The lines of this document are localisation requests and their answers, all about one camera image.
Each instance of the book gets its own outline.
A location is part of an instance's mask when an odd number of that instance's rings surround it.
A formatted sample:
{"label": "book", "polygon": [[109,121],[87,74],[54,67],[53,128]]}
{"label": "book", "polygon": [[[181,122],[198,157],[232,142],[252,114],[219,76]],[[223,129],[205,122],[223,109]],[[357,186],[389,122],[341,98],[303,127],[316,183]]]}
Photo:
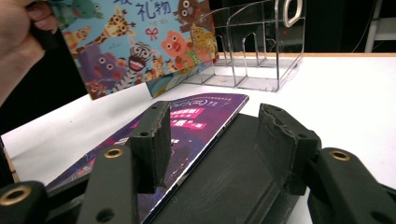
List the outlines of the book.
{"label": "book", "polygon": [[165,81],[188,74],[200,61],[217,58],[213,31],[199,36],[213,43],[196,53],[191,24],[212,24],[208,0],[49,0],[66,45],[92,99],[160,77],[152,96],[170,89]]}
{"label": "book", "polygon": [[[166,187],[158,187],[155,194],[138,194],[140,220],[151,221],[161,207],[172,198],[173,193],[219,139],[247,101],[247,95],[236,93],[203,93],[171,101],[172,155],[165,174]],[[90,173],[97,152],[108,146],[125,144],[142,116],[143,114],[139,115],[86,153],[51,181],[46,186],[47,191]]]}

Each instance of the purple book cover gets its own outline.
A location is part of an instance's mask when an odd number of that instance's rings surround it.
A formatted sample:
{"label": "purple book cover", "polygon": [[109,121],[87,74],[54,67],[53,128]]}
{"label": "purple book cover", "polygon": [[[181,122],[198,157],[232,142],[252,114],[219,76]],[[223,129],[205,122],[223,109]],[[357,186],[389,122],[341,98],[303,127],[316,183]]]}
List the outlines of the purple book cover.
{"label": "purple book cover", "polygon": [[[166,188],[158,187],[155,194],[138,194],[140,220],[146,222],[154,218],[247,101],[248,96],[244,94],[203,93],[171,102],[172,156],[165,174]],[[50,182],[47,190],[88,174],[96,153],[104,147],[123,145],[141,117],[139,115],[84,155]]]}

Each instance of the cartoon character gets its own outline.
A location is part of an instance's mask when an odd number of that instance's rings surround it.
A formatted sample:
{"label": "cartoon character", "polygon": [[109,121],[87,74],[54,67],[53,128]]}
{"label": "cartoon character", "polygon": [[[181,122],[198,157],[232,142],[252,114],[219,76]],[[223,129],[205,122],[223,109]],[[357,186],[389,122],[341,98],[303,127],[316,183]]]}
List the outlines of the cartoon character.
{"label": "cartoon character", "polygon": [[58,19],[60,28],[64,29],[74,23],[77,19],[102,19],[103,13],[98,12],[100,6],[91,0],[73,0],[71,5],[51,0],[52,11]]}
{"label": "cartoon character", "polygon": [[152,61],[151,61],[151,66],[152,66],[152,69],[155,70],[155,77],[165,76],[165,72],[163,71],[163,56],[162,55],[158,58],[155,57],[155,55],[153,55]]}
{"label": "cartoon character", "polygon": [[207,1],[199,3],[197,0],[179,0],[174,15],[177,16],[176,20],[182,24],[180,31],[185,33],[190,30],[191,24],[196,21],[204,27],[209,27],[213,22],[211,17],[205,17],[209,12],[210,8]]}
{"label": "cartoon character", "polygon": [[177,70],[194,66],[192,58],[186,55],[186,51],[192,51],[192,43],[187,42],[183,35],[179,32],[170,30],[161,42],[163,50],[175,59],[175,67]]}
{"label": "cartoon character", "polygon": [[142,73],[137,73],[136,74],[136,81],[134,82],[135,85],[139,85],[143,83],[143,75]]}
{"label": "cartoon character", "polygon": [[150,81],[157,77],[154,69],[146,69],[146,81]]}
{"label": "cartoon character", "polygon": [[191,26],[191,40],[195,53],[201,62],[216,59],[218,44],[211,32],[193,24]]}
{"label": "cartoon character", "polygon": [[129,42],[131,44],[131,48],[129,49],[131,56],[128,59],[129,70],[122,80],[111,90],[112,92],[122,91],[133,86],[134,81],[137,79],[136,74],[146,67],[147,61],[152,55],[159,53],[158,50],[152,49],[150,45],[142,42],[134,42],[131,36]]}
{"label": "cartoon character", "polygon": [[113,54],[102,53],[95,42],[86,46],[78,55],[78,61],[86,82],[98,80],[108,90],[127,72],[125,67],[118,65],[118,59]]}
{"label": "cartoon character", "polygon": [[85,86],[87,87],[92,99],[106,96],[107,87],[100,83],[98,80],[86,82]]}
{"label": "cartoon character", "polygon": [[70,31],[63,31],[64,33],[64,41],[66,42],[67,46],[69,47],[72,53],[76,53],[76,49],[78,43],[82,40],[87,39],[88,34],[91,31],[91,26],[86,26],[82,29],[78,29],[77,31],[70,32]]}
{"label": "cartoon character", "polygon": [[174,73],[177,71],[175,65],[172,62],[172,59],[165,61],[165,64],[166,64],[166,69],[168,69],[169,73]]}
{"label": "cartoon character", "polygon": [[[129,28],[129,26],[134,27],[135,23],[128,23],[128,21],[125,20],[124,16],[126,13],[127,12],[125,9],[121,10],[119,7],[116,7],[116,13],[107,21],[103,32],[99,34],[99,36],[96,37],[92,42],[100,45],[110,37],[136,35],[136,32]],[[81,52],[84,49],[85,47],[80,47],[77,49],[77,52]]]}

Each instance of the acrylic divider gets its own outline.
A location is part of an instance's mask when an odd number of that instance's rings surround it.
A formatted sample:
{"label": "acrylic divider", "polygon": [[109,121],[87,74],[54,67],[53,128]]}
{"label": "acrylic divider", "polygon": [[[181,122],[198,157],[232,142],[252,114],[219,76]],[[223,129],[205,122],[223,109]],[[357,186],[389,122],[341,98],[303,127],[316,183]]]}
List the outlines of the acrylic divider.
{"label": "acrylic divider", "polygon": [[304,5],[268,0],[206,14],[191,27],[200,72],[185,82],[278,91],[303,57]]}

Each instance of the table surface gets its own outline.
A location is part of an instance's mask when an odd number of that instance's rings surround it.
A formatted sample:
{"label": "table surface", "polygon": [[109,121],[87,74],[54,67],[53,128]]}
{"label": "table surface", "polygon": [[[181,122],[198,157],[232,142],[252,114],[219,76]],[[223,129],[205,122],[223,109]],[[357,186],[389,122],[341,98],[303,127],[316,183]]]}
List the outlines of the table surface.
{"label": "table surface", "polygon": [[[2,139],[22,181],[48,184],[158,100],[204,92],[244,93],[250,99],[241,113],[257,117],[260,103],[282,107],[315,131],[323,147],[355,154],[378,182],[396,189],[396,57],[312,56],[305,54],[278,92],[181,84],[152,99],[146,85],[139,85],[95,101],[85,95]],[[311,223],[306,195],[288,223]]]}

